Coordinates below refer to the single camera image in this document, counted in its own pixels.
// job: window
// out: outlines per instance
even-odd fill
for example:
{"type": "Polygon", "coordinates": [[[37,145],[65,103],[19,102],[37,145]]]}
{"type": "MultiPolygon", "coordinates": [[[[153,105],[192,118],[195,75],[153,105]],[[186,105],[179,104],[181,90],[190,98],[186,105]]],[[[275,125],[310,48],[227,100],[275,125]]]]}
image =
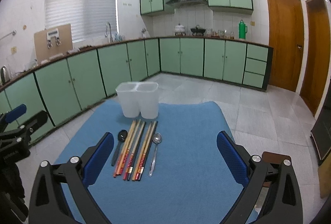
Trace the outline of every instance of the window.
{"type": "Polygon", "coordinates": [[[106,23],[118,32],[117,0],[45,0],[46,28],[71,24],[72,40],[103,36],[106,23]]]}

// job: spoon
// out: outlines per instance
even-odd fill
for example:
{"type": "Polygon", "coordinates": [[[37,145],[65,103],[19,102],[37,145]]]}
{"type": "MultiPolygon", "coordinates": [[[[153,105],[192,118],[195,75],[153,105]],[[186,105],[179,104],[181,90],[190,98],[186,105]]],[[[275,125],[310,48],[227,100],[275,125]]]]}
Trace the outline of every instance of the spoon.
{"type": "Polygon", "coordinates": [[[151,168],[149,169],[148,176],[152,176],[154,168],[155,168],[155,162],[156,162],[156,153],[158,152],[158,144],[162,142],[162,136],[160,133],[155,133],[152,138],[154,144],[155,144],[155,150],[154,150],[154,156],[153,161],[151,164],[151,168]]]}
{"type": "Polygon", "coordinates": [[[115,150],[114,155],[112,157],[112,166],[115,166],[115,164],[116,164],[117,158],[119,157],[121,145],[125,141],[126,137],[127,137],[127,131],[126,130],[121,130],[119,132],[119,134],[117,135],[117,139],[119,140],[119,142],[117,143],[116,150],[115,150]]]}

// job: silver spoon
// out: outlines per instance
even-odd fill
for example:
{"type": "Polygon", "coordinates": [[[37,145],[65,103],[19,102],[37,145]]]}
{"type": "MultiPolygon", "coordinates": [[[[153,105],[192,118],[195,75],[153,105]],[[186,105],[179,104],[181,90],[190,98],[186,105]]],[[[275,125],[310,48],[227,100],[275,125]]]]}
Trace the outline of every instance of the silver spoon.
{"type": "Polygon", "coordinates": [[[151,168],[149,169],[148,176],[152,176],[154,168],[155,168],[155,162],[156,162],[156,153],[158,152],[158,144],[162,142],[162,136],[160,133],[155,133],[152,138],[153,142],[155,143],[155,150],[154,150],[154,156],[153,161],[151,164],[151,168]]]}

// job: brown door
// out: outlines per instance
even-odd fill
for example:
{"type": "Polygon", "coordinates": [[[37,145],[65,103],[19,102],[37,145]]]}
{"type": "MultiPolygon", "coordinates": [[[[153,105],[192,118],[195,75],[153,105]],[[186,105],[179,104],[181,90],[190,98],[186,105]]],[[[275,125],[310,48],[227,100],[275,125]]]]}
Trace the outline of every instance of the brown door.
{"type": "Polygon", "coordinates": [[[301,0],[268,0],[269,46],[274,48],[269,84],[295,92],[304,28],[301,0]]]}
{"type": "Polygon", "coordinates": [[[315,115],[321,102],[330,61],[330,25],[324,0],[308,0],[309,44],[300,96],[315,115]]]}

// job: spoon handle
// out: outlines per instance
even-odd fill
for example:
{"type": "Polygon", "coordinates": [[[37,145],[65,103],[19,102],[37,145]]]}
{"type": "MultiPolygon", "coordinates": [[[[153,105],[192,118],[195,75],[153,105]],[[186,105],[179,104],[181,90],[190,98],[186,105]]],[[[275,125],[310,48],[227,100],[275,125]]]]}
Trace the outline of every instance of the spoon handle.
{"type": "Polygon", "coordinates": [[[114,155],[113,155],[113,157],[112,157],[112,166],[115,166],[116,161],[117,161],[117,158],[119,157],[121,144],[122,144],[121,142],[118,142],[118,144],[117,144],[117,146],[116,146],[116,149],[115,149],[114,155]]]}
{"type": "Polygon", "coordinates": [[[152,174],[153,174],[153,171],[154,171],[154,168],[155,168],[156,153],[157,152],[158,152],[158,145],[155,146],[153,161],[152,161],[152,164],[151,164],[151,168],[149,169],[148,176],[152,176],[152,174]]]}

